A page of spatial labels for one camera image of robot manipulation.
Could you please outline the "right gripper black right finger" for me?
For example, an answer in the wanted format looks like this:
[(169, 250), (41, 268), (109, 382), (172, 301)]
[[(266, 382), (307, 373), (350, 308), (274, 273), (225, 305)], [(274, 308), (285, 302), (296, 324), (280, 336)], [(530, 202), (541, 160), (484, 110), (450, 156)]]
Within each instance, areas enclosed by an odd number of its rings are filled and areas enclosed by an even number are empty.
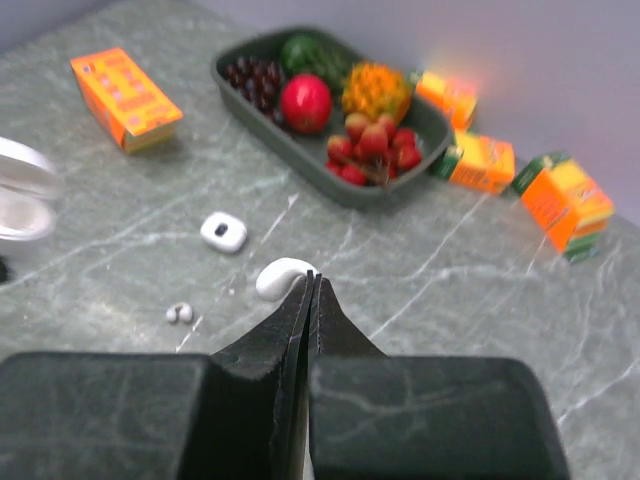
[(524, 362), (390, 356), (314, 281), (309, 450), (318, 479), (567, 479), (545, 391)]

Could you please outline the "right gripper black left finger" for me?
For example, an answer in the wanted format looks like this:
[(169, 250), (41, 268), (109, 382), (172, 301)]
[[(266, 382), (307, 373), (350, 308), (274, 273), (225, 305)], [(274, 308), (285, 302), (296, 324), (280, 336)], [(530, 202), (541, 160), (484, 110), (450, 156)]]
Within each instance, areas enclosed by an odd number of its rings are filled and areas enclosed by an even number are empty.
[(24, 352), (1, 364), (5, 479), (298, 479), (311, 276), (211, 354)]

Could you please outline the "white earbud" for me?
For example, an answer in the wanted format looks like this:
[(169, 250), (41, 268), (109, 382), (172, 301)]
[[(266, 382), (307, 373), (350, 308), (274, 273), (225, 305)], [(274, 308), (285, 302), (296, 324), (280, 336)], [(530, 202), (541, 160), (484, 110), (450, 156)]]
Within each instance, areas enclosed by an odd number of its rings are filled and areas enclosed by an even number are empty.
[(308, 272), (313, 275), (318, 270), (301, 259), (283, 257), (272, 261), (258, 275), (255, 288), (260, 299), (268, 302), (276, 302), (284, 298), (301, 276)]
[(194, 319), (194, 309), (186, 302), (178, 302), (166, 310), (165, 319), (170, 324), (189, 324)]

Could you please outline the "white gold-rimmed charging case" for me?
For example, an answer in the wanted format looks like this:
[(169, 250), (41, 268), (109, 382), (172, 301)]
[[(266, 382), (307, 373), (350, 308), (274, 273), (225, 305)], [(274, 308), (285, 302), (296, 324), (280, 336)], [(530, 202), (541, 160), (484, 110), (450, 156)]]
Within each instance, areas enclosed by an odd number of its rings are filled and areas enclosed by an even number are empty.
[(202, 223), (200, 236), (209, 246), (231, 254), (242, 248), (248, 236), (248, 229), (240, 219), (222, 211), (215, 211)]

